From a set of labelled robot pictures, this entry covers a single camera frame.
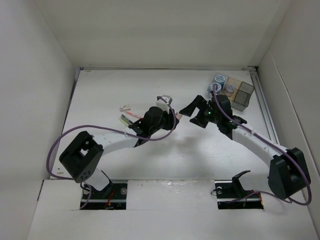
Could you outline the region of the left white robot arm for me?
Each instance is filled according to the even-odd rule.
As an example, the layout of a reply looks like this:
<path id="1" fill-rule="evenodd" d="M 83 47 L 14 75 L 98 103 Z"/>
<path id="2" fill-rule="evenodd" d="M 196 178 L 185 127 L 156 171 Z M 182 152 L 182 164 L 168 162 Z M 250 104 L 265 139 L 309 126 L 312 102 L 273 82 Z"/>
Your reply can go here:
<path id="1" fill-rule="evenodd" d="M 98 169 L 102 156 L 139 147 L 151 141 L 151 136 L 159 130 L 171 133 L 179 121 L 169 106 L 166 109 L 152 106 L 143 118 L 130 123 L 123 131 L 100 126 L 95 128 L 108 130 L 109 133 L 92 135 L 88 131 L 81 131 L 59 156 L 59 161 L 76 183 L 84 183 L 90 191 L 104 199 L 111 194 L 113 183 Z"/>

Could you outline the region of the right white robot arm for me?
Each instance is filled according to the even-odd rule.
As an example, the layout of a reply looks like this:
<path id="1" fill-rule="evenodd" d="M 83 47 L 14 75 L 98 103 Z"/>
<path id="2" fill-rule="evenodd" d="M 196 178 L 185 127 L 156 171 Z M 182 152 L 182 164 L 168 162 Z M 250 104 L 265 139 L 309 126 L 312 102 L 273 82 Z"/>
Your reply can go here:
<path id="1" fill-rule="evenodd" d="M 195 110 L 198 113 L 191 117 Z M 233 114 L 227 96 L 214 95 L 206 100 L 197 95 L 179 113 L 191 117 L 190 122 L 201 128 L 206 128 L 208 123 L 216 124 L 222 134 L 258 156 L 269 168 L 268 186 L 277 198 L 290 199 L 295 193 L 307 189 L 307 202 L 311 202 L 311 178 L 303 152 L 296 147 L 289 149 L 275 144 L 254 131 L 246 120 Z"/>

